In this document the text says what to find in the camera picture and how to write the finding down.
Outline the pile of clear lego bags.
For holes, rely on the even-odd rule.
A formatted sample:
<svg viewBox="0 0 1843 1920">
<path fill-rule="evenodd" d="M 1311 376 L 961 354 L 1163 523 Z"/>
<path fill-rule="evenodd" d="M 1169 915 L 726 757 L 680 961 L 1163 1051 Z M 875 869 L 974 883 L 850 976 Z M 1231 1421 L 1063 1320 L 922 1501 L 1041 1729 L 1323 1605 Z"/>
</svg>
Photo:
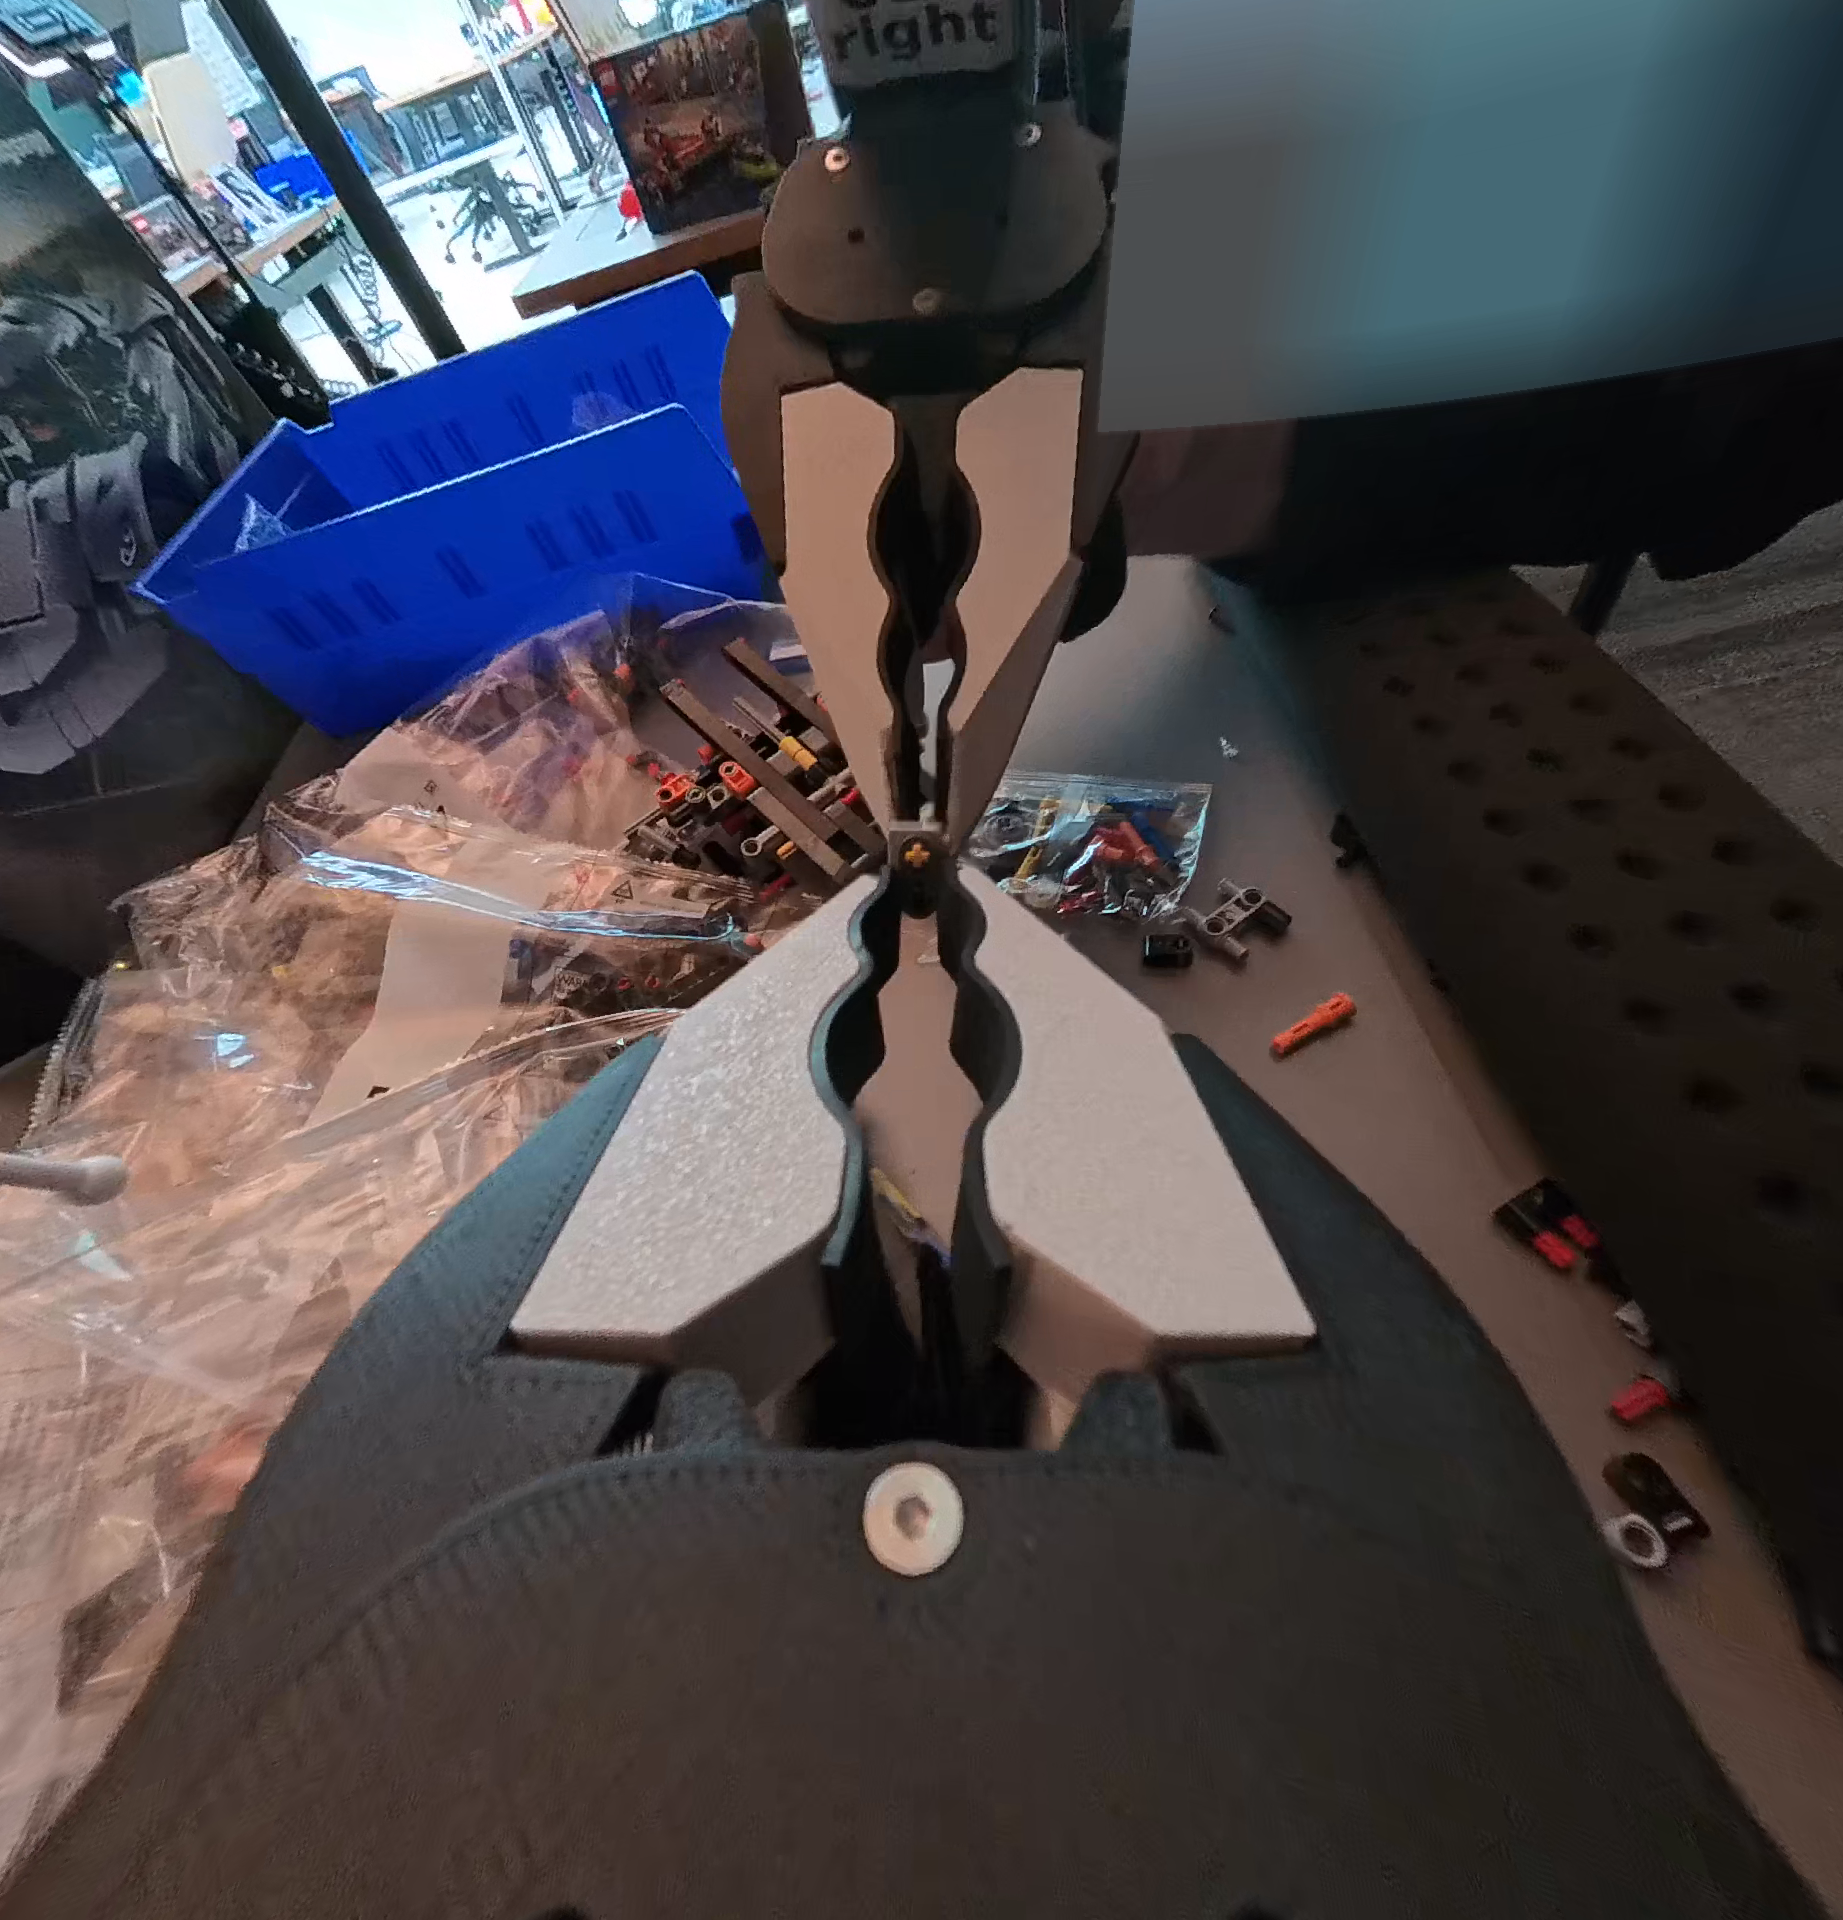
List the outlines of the pile of clear lego bags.
<svg viewBox="0 0 1843 1920">
<path fill-rule="evenodd" d="M 21 1148 L 123 1186 L 0 1187 L 0 1875 L 357 1308 L 807 906 L 765 825 L 657 801 L 702 747 L 668 682 L 767 749 L 738 644 L 806 674 L 783 606 L 609 583 L 117 903 Z"/>
</svg>

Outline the dark lego set box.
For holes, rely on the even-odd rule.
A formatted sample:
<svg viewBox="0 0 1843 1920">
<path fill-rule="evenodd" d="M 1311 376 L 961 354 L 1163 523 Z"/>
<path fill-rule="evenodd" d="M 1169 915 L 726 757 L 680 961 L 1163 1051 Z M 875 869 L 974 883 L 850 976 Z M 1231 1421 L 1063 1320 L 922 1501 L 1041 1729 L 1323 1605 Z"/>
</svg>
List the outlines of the dark lego set box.
<svg viewBox="0 0 1843 1920">
<path fill-rule="evenodd" d="M 0 938 L 92 974 L 297 716 L 134 594 L 270 419 L 0 61 Z"/>
</svg>

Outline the blue plastic bin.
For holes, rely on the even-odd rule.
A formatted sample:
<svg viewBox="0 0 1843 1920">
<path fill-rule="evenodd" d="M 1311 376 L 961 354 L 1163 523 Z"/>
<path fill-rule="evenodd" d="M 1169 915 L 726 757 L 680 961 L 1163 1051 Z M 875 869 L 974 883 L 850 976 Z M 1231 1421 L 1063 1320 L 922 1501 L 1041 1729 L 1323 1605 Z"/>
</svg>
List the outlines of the blue plastic bin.
<svg viewBox="0 0 1843 1920">
<path fill-rule="evenodd" d="M 772 597 L 741 488 L 680 405 L 383 497 L 329 456 L 278 424 L 134 582 L 324 733 L 386 725 L 609 583 Z"/>
<path fill-rule="evenodd" d="M 237 478 L 315 471 L 359 511 L 668 407 L 729 466 L 719 380 L 730 332 L 707 282 L 683 272 L 336 401 L 325 427 L 283 421 Z"/>
</svg>

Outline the black perforated pad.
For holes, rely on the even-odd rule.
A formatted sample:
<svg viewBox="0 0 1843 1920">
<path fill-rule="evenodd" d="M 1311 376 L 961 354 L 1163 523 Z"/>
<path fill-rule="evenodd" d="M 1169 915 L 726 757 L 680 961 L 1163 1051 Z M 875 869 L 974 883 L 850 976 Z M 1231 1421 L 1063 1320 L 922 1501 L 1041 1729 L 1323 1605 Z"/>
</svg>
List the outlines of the black perforated pad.
<svg viewBox="0 0 1843 1920">
<path fill-rule="evenodd" d="M 1281 647 L 1388 905 L 1843 1674 L 1843 870 L 1509 572 Z"/>
</svg>

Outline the heap of loose lego parts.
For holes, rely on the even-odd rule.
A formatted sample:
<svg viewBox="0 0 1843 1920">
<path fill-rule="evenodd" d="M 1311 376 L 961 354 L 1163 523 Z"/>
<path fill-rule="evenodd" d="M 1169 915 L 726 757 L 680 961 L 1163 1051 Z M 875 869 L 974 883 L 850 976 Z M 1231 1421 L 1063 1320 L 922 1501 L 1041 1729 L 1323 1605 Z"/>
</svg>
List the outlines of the heap of loose lego parts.
<svg viewBox="0 0 1843 1920">
<path fill-rule="evenodd" d="M 913 1347 L 927 1352 L 954 1332 L 954 1258 L 948 1236 L 879 1167 L 867 1169 L 865 1273 Z"/>
</svg>

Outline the person's right forearm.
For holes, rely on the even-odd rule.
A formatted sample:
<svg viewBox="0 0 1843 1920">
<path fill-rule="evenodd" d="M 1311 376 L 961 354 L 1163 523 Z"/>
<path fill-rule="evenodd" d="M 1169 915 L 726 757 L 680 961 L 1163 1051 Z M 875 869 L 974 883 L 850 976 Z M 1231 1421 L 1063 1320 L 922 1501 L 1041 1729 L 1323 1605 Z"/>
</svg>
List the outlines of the person's right forearm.
<svg viewBox="0 0 1843 1920">
<path fill-rule="evenodd" d="M 1489 567 L 1733 569 L 1843 502 L 1843 341 L 1299 421 L 1264 533 L 1213 562 L 1273 601 Z"/>
</svg>

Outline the small zip bag of pins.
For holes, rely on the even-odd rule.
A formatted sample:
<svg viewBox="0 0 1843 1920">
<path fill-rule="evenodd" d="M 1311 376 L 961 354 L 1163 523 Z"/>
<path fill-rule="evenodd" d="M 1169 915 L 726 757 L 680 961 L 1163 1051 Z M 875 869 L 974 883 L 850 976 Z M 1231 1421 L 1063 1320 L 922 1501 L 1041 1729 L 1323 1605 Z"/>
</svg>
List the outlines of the small zip bag of pins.
<svg viewBox="0 0 1843 1920">
<path fill-rule="evenodd" d="M 1162 922 L 1184 901 L 1213 786 L 1011 771 L 963 857 L 1030 913 L 1056 922 Z"/>
</svg>

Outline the small grey lego assembly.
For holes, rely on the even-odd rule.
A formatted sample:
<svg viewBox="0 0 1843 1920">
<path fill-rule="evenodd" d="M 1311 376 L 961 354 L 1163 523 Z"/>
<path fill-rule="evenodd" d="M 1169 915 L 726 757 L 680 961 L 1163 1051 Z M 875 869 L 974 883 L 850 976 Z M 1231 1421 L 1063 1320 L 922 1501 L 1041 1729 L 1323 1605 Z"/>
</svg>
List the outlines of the small grey lego assembly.
<svg viewBox="0 0 1843 1920">
<path fill-rule="evenodd" d="M 907 919 L 933 919 L 955 856 L 937 818 L 898 821 L 884 833 L 884 898 Z"/>
</svg>

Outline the grey double-hole lego connector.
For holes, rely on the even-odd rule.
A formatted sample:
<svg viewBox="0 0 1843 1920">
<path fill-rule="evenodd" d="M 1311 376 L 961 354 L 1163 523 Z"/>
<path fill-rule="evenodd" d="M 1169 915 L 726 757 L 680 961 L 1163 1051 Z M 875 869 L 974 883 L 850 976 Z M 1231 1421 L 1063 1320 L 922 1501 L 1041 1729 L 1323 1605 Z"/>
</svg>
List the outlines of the grey double-hole lego connector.
<svg viewBox="0 0 1843 1920">
<path fill-rule="evenodd" d="M 1261 887 L 1222 876 L 1216 901 L 1183 908 L 1183 926 L 1204 952 L 1241 968 L 1254 942 L 1277 943 L 1291 932 L 1293 915 Z"/>
</svg>

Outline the colourful lego set box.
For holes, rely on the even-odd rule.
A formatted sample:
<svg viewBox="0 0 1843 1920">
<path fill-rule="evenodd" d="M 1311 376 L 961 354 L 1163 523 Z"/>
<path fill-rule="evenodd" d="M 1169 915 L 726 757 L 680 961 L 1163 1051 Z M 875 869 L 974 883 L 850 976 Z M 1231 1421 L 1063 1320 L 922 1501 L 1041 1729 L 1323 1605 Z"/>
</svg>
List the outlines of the colourful lego set box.
<svg viewBox="0 0 1843 1920">
<path fill-rule="evenodd" d="M 813 137 L 783 2 L 647 38 L 592 61 L 589 75 L 655 236 L 762 211 Z"/>
</svg>

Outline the person's right hand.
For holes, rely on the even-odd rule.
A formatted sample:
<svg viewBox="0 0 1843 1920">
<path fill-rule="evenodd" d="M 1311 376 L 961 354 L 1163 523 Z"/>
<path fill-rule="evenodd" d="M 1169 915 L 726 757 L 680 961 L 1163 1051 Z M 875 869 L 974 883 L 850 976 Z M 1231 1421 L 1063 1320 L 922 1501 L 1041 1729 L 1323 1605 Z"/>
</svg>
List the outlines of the person's right hand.
<svg viewBox="0 0 1843 1920">
<path fill-rule="evenodd" d="M 1132 557 L 1222 562 L 1273 536 L 1293 459 L 1291 421 L 1144 432 L 1118 487 Z"/>
</svg>

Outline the dark grey lego chassis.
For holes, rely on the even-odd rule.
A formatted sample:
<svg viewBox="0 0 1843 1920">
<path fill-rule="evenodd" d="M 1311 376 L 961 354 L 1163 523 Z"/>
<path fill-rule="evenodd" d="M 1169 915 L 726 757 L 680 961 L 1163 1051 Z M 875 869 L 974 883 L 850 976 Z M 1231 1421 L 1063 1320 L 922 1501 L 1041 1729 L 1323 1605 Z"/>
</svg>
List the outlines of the dark grey lego chassis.
<svg viewBox="0 0 1843 1920">
<path fill-rule="evenodd" d="M 823 698 L 748 636 L 711 642 L 695 669 L 653 644 L 615 679 L 645 720 L 637 765 L 649 780 L 626 852 L 759 898 L 823 898 L 884 863 Z"/>
</svg>

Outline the black connector with white pin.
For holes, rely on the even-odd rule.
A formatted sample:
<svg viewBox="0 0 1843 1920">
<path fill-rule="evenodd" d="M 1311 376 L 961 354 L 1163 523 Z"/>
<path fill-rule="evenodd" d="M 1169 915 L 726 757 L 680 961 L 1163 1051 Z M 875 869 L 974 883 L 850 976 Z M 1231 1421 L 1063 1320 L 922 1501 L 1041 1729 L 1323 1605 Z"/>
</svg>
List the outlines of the black connector with white pin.
<svg viewBox="0 0 1843 1920">
<path fill-rule="evenodd" d="M 1599 1523 L 1607 1552 L 1634 1573 L 1662 1573 L 1675 1553 L 1702 1546 L 1712 1528 L 1648 1454 L 1617 1454 L 1602 1464 L 1606 1490 L 1615 1512 Z"/>
</svg>

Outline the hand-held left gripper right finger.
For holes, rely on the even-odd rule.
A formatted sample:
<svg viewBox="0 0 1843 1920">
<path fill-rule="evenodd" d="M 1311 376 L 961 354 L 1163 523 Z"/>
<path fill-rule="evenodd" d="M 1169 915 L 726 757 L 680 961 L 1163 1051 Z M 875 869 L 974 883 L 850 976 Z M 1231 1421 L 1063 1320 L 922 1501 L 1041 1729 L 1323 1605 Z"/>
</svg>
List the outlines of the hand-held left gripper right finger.
<svg viewBox="0 0 1843 1920">
<path fill-rule="evenodd" d="M 968 1366 L 1075 1416 L 1109 1379 L 1291 1356 L 1318 1322 L 1175 1036 L 974 869 L 943 891 L 950 1052 L 979 1108 L 954 1221 Z"/>
</svg>

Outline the black lego piece, red pins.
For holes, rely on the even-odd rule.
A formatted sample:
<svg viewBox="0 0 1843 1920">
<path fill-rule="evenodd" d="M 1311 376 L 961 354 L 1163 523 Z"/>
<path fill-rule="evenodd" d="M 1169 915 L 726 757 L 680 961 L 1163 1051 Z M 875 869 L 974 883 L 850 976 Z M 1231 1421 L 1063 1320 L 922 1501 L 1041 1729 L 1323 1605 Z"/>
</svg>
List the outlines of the black lego piece, red pins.
<svg viewBox="0 0 1843 1920">
<path fill-rule="evenodd" d="M 1553 1178 L 1536 1178 L 1510 1194 L 1493 1206 L 1491 1221 L 1558 1273 L 1587 1273 L 1602 1258 L 1596 1228 Z"/>
</svg>

